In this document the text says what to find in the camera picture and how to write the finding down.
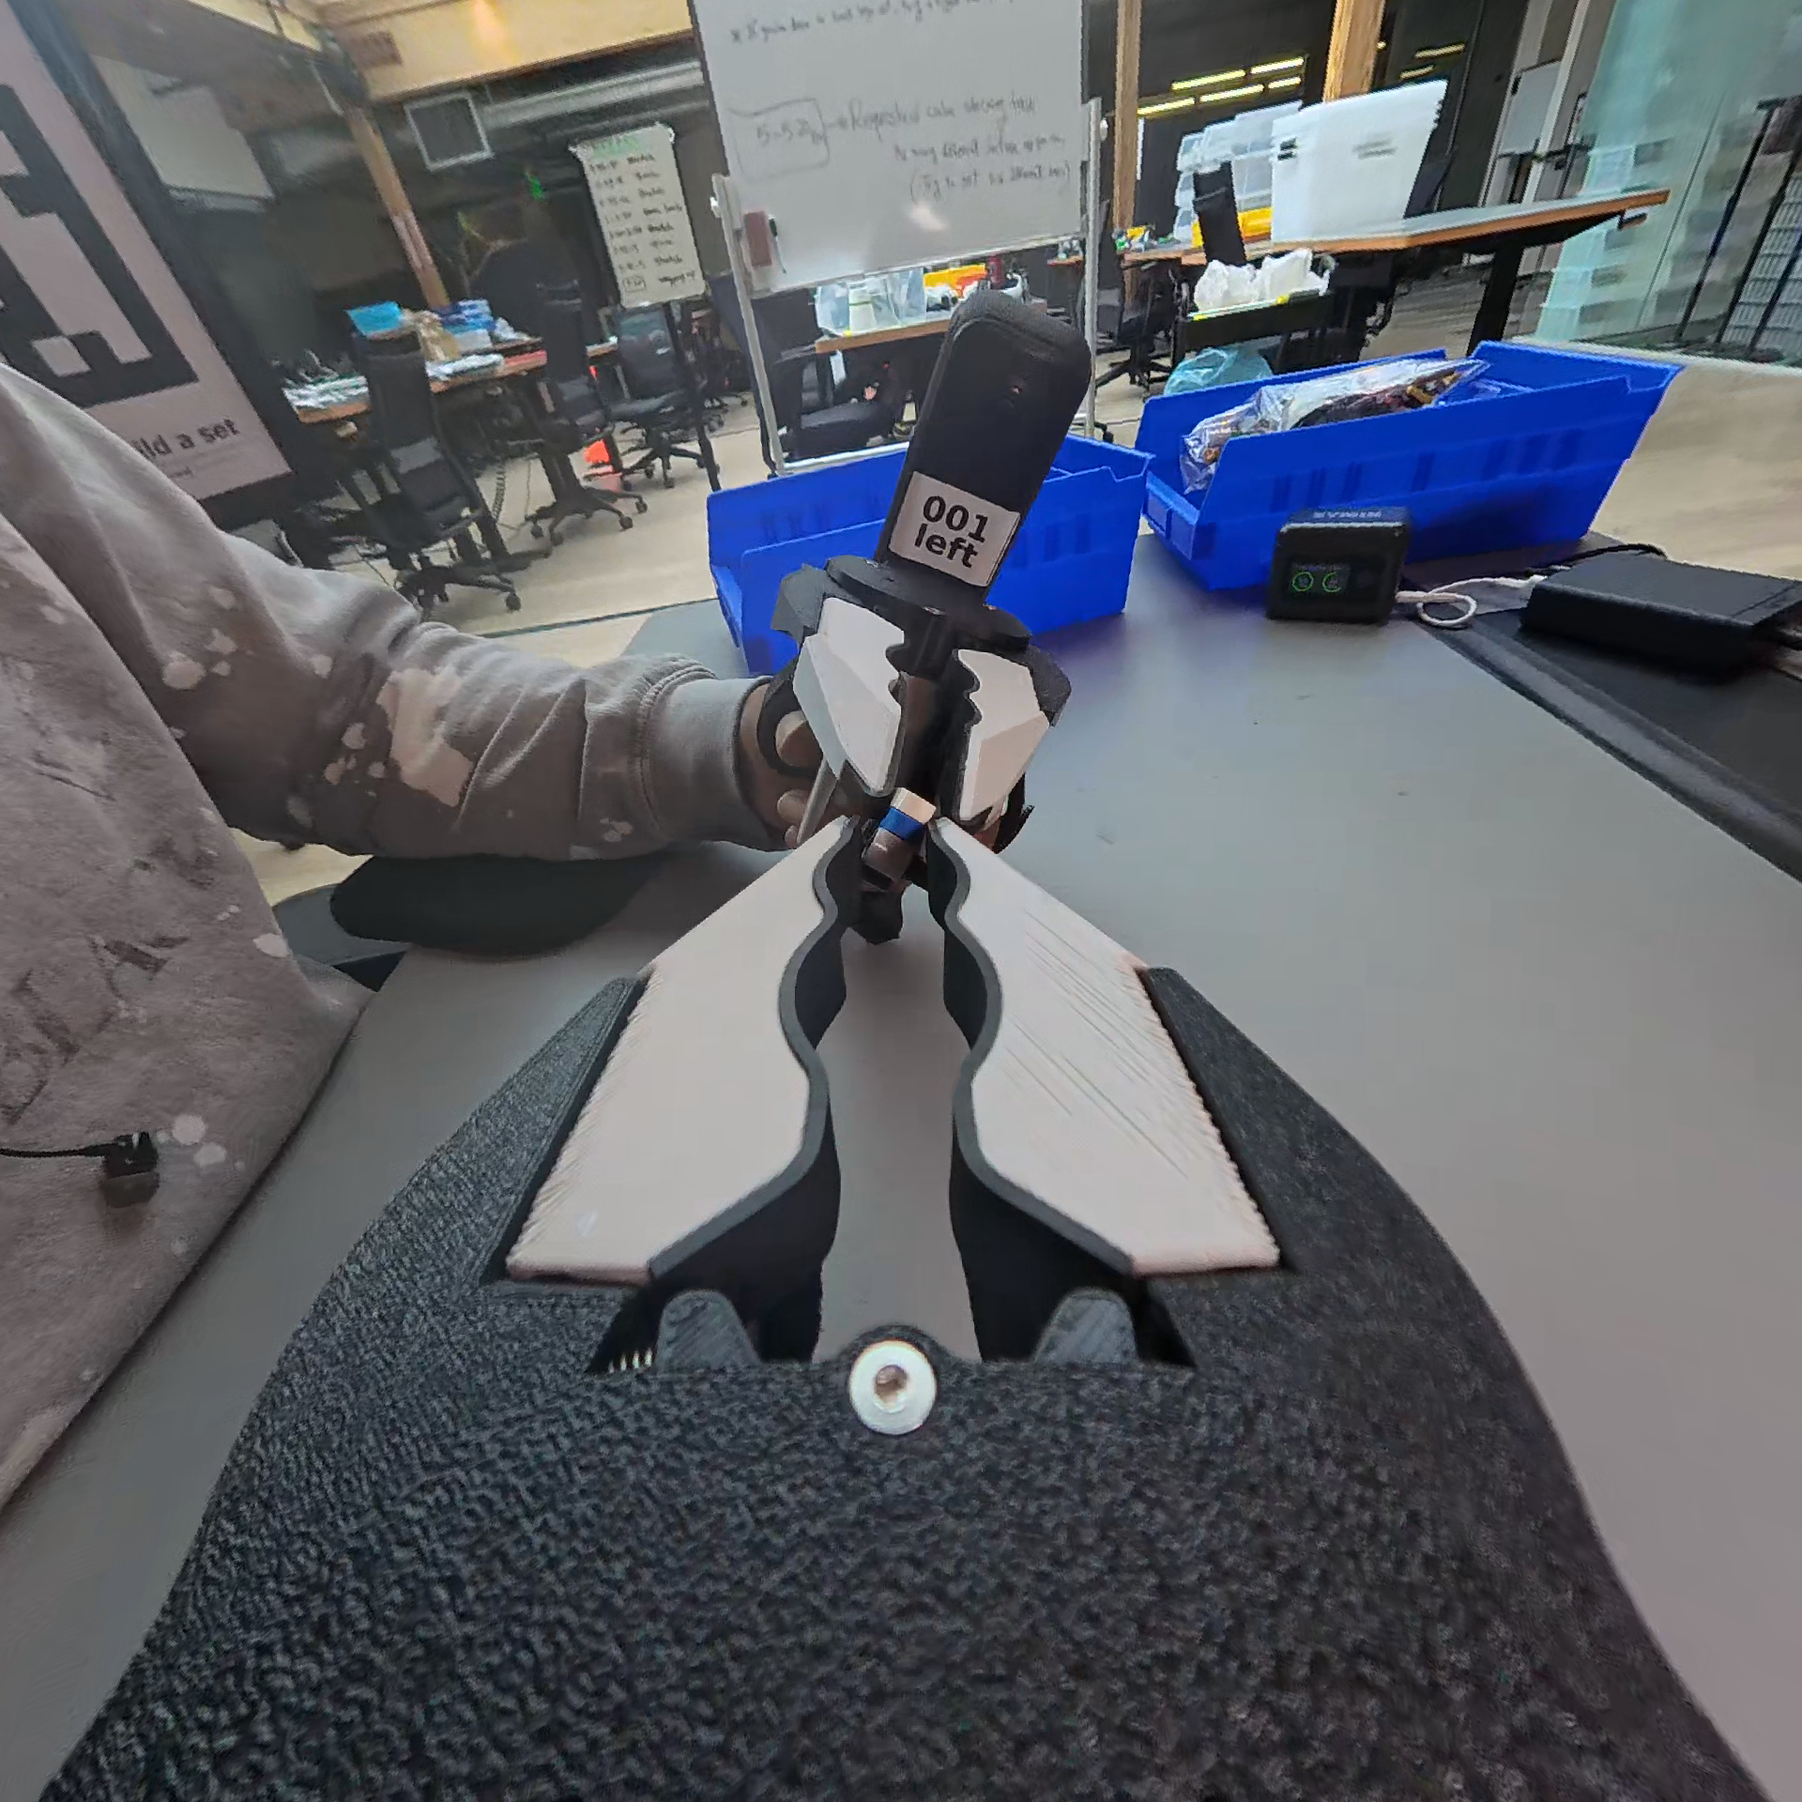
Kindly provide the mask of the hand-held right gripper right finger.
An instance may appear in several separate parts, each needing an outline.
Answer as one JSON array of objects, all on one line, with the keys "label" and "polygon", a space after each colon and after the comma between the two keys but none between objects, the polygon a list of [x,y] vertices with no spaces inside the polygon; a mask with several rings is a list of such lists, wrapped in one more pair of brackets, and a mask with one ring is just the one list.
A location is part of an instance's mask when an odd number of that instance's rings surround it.
[{"label": "hand-held right gripper right finger", "polygon": [[955,824],[930,828],[928,898],[980,1195],[1128,1279],[1274,1269],[1150,968]]}]

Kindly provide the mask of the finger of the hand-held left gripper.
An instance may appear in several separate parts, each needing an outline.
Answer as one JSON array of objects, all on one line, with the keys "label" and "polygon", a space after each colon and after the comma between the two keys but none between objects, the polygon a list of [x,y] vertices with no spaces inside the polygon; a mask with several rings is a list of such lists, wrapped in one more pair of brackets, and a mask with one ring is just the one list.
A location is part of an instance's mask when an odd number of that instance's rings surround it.
[{"label": "finger of the hand-held left gripper", "polygon": [[799,645],[795,703],[823,769],[862,800],[897,787],[902,672],[893,658],[902,649],[899,625],[846,598],[823,598],[819,625]]},{"label": "finger of the hand-held left gripper", "polygon": [[955,824],[976,830],[1004,810],[1056,723],[1056,662],[1043,651],[961,651],[967,678],[955,723]]}]

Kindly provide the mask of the small grey brick piece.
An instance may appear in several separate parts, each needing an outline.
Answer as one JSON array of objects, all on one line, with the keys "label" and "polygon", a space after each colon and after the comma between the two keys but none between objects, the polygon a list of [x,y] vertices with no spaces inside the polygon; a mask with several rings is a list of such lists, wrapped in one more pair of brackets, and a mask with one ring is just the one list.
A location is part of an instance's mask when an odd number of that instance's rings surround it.
[{"label": "small grey brick piece", "polygon": [[850,929],[866,944],[889,944],[904,923],[904,896],[926,869],[934,802],[897,791],[860,837],[860,890]]}]

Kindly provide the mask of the person's left hand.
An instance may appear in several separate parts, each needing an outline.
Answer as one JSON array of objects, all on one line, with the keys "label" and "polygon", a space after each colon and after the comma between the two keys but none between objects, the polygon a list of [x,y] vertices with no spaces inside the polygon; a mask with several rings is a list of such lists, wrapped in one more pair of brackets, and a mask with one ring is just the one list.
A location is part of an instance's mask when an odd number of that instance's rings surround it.
[{"label": "person's left hand", "polygon": [[801,839],[821,746],[786,682],[757,682],[739,709],[735,773],[755,820],[782,849]]}]

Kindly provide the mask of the blue bin with marker tag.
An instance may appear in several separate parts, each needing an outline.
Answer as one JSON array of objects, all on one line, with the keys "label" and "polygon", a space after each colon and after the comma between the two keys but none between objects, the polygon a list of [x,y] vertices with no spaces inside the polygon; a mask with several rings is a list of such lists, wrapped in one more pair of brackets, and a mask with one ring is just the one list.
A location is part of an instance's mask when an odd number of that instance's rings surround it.
[{"label": "blue bin with marker tag", "polygon": [[[875,553],[902,462],[899,446],[867,450],[708,497],[718,608],[749,674],[776,674],[795,656],[772,621],[792,571]],[[1150,466],[1136,450],[1070,435],[1004,559],[992,604],[1033,637],[1118,616]]]}]

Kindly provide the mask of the large whiteboard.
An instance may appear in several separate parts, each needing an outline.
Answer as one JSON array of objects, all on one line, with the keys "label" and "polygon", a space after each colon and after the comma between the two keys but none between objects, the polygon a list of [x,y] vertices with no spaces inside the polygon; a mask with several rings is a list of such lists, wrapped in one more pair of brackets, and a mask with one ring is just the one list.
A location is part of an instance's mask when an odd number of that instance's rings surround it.
[{"label": "large whiteboard", "polygon": [[688,8],[755,294],[1074,236],[1080,3]]}]

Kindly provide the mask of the white plastic bags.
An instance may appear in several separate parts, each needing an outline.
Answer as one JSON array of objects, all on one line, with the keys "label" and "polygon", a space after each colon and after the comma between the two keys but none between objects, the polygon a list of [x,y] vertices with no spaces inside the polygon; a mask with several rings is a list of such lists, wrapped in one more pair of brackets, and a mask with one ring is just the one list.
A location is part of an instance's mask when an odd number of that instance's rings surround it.
[{"label": "white plastic bags", "polygon": [[1222,318],[1323,296],[1331,265],[1317,265],[1305,248],[1249,263],[1206,261],[1190,294],[1190,316]]}]

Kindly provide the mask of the plastic bag of bricks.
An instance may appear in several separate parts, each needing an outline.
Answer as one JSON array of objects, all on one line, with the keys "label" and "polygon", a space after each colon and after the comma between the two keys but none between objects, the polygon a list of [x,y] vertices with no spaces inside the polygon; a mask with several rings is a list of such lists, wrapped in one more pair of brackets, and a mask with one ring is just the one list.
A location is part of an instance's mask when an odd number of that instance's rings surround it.
[{"label": "plastic bag of bricks", "polygon": [[1482,357],[1406,357],[1292,384],[1262,384],[1249,400],[1187,431],[1179,456],[1183,493],[1204,497],[1229,442],[1422,411],[1486,372]]}]

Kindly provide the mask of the black office chair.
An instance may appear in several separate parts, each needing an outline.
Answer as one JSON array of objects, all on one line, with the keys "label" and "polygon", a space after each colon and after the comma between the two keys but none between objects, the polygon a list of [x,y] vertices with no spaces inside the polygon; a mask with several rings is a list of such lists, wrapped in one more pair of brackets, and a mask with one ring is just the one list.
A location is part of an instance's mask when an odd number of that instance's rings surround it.
[{"label": "black office chair", "polygon": [[527,516],[529,534],[550,551],[568,524],[611,516],[618,530],[634,528],[644,512],[638,499],[620,501],[577,475],[574,460],[591,446],[611,450],[611,417],[597,392],[587,357],[579,293],[574,285],[541,285],[539,308],[544,368],[535,390],[537,458],[550,483],[548,505]]},{"label": "black office chair", "polygon": [[613,423],[636,444],[630,456],[628,446],[618,446],[620,481],[659,477],[667,489],[671,468],[686,462],[700,468],[710,491],[718,493],[721,483],[706,407],[673,333],[671,308],[618,308],[613,337],[622,386],[622,400],[613,403]]},{"label": "black office chair", "polygon": [[426,616],[451,590],[480,590],[498,596],[507,614],[521,614],[519,561],[441,435],[418,337],[361,339],[356,368],[367,398],[371,479],[371,499],[358,507],[400,598]]}]

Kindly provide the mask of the white flipchart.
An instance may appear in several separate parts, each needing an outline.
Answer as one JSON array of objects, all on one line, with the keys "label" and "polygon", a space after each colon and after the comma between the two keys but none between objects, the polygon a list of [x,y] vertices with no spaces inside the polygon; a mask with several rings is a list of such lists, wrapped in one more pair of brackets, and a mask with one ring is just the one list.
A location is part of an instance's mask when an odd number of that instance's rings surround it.
[{"label": "white flipchart", "polygon": [[706,294],[669,125],[651,123],[570,148],[589,193],[618,304],[686,304]]}]

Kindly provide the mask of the blue plastic bin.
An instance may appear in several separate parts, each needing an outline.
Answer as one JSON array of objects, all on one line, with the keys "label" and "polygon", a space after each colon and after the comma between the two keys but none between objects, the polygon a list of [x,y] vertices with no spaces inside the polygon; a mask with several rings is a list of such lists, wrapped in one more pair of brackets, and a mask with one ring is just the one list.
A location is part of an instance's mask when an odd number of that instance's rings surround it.
[{"label": "blue plastic bin", "polygon": [[1227,442],[1200,499],[1183,489],[1185,437],[1259,386],[1148,400],[1150,528],[1216,594],[1259,590],[1278,530],[1305,510],[1403,509],[1426,563],[1580,542],[1681,363],[1531,341],[1475,359],[1475,380],[1428,409]]}]

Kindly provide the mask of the cluttered wooden table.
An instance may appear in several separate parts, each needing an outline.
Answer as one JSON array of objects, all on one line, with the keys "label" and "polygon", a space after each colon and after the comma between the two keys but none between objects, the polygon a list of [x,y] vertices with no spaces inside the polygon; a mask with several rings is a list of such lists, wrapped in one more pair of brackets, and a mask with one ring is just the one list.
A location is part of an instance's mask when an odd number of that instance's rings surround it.
[{"label": "cluttered wooden table", "polygon": [[319,366],[280,376],[282,398],[301,425],[350,425],[371,411],[365,365],[377,353],[416,351],[435,398],[486,392],[513,378],[548,372],[548,343],[507,324],[453,333],[443,318],[389,308],[391,329],[354,329],[342,368]]}]

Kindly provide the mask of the wooden background table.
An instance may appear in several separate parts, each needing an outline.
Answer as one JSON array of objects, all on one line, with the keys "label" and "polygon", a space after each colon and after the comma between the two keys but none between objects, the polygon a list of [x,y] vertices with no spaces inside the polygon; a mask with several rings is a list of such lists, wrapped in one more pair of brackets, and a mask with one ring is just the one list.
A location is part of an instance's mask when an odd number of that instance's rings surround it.
[{"label": "wooden background table", "polygon": [[1276,366],[1294,372],[1358,363],[1391,320],[1401,291],[1443,259],[1486,259],[1488,275],[1465,343],[1475,351],[1506,335],[1519,265],[1527,252],[1556,248],[1595,228],[1640,219],[1669,201],[1667,187],[1624,187],[1490,209],[1430,213],[1397,224],[1311,240],[1249,238],[1249,263],[1305,256],[1325,267],[1325,289],[1272,304],[1198,310],[1194,294],[1210,265],[1200,244],[1159,242],[1120,256],[1146,277],[1148,302],[1126,339],[1103,335],[1095,386],[1118,378],[1154,390],[1194,349],[1274,341]]}]

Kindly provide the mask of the black power adapter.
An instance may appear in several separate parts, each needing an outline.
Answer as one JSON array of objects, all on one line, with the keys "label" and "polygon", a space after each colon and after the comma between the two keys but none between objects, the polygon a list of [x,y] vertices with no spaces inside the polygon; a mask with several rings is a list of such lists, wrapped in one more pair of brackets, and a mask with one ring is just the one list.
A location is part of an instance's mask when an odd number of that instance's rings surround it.
[{"label": "black power adapter", "polygon": [[1613,549],[1545,575],[1519,631],[1720,682],[1759,664],[1798,614],[1796,581]]}]

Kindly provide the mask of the marker pattern poster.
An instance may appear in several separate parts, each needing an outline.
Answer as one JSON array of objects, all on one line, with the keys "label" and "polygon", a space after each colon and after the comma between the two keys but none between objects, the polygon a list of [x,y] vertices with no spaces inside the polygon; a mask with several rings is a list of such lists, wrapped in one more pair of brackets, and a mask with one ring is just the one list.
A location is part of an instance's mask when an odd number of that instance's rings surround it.
[{"label": "marker pattern poster", "polygon": [[1,6],[3,361],[225,530],[301,499],[301,429],[52,4]]}]

